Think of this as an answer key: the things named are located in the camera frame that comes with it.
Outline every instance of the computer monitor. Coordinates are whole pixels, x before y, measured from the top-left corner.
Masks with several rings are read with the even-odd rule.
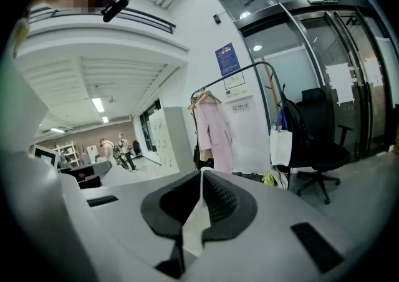
[[[60,160],[60,156],[58,152],[41,147],[40,145],[33,146],[33,155],[44,160],[49,165],[52,165],[55,169],[57,169],[58,161]]]

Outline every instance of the chair headrest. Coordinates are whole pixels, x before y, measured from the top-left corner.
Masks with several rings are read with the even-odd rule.
[[[327,97],[325,92],[320,88],[308,89],[302,91],[302,102],[320,102]]]

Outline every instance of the chair seat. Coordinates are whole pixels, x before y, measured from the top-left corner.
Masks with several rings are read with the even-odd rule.
[[[312,143],[310,165],[317,171],[329,171],[350,161],[349,152],[336,143]]]

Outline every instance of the chair base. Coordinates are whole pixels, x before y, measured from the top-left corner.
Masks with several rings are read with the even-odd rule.
[[[323,181],[335,181],[335,185],[340,185],[340,183],[341,183],[341,180],[339,178],[330,177],[329,175],[323,175],[321,171],[318,171],[317,173],[299,171],[297,174],[297,177],[300,178],[301,176],[311,178],[311,181],[307,182],[302,188],[300,188],[297,191],[298,196],[301,196],[302,191],[305,190],[310,185],[312,185],[313,183],[318,183],[324,193],[324,196],[325,196],[324,203],[326,205],[329,205],[331,201],[330,201],[329,194],[327,193],[327,190],[325,189],[325,185],[324,185]]]

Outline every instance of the brick wall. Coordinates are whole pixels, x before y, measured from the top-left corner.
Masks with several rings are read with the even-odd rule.
[[[129,140],[130,145],[134,140],[136,140],[133,124],[131,122],[124,122],[122,124],[109,125],[89,131],[78,132],[72,135],[65,135],[64,137],[38,142],[37,144],[45,148],[54,149],[56,145],[61,146],[73,141],[78,145],[80,156],[82,155],[82,146],[87,150],[87,147],[96,145],[99,155],[104,157],[105,152],[103,147],[100,147],[100,139],[104,138],[105,140],[113,142],[113,144],[117,144],[119,141],[119,132],[125,134],[125,138]]]

